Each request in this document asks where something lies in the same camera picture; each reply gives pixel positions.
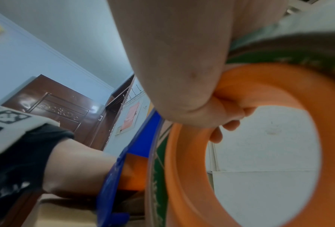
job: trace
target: brown door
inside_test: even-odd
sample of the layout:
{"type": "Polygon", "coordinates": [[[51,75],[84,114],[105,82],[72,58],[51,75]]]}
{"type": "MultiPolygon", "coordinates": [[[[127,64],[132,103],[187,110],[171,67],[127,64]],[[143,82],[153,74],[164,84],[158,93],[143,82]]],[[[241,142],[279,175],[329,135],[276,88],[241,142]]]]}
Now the brown door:
{"type": "Polygon", "coordinates": [[[62,128],[74,132],[75,140],[81,143],[84,143],[90,131],[101,120],[101,113],[105,108],[43,75],[34,79],[2,106],[58,121],[62,128]]]}

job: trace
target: orange ring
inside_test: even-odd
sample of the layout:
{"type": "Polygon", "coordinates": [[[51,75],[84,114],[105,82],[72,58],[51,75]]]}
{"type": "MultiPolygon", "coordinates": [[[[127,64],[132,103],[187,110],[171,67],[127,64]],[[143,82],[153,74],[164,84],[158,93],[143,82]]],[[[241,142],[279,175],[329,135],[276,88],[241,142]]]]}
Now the orange ring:
{"type": "MultiPolygon", "coordinates": [[[[225,72],[214,95],[241,107],[284,105],[307,110],[316,124],[322,168],[313,196],[284,226],[335,227],[335,82],[299,66],[262,63],[225,72]]],[[[172,226],[240,226],[209,185],[205,149],[213,129],[174,124],[165,155],[172,226]]]]}

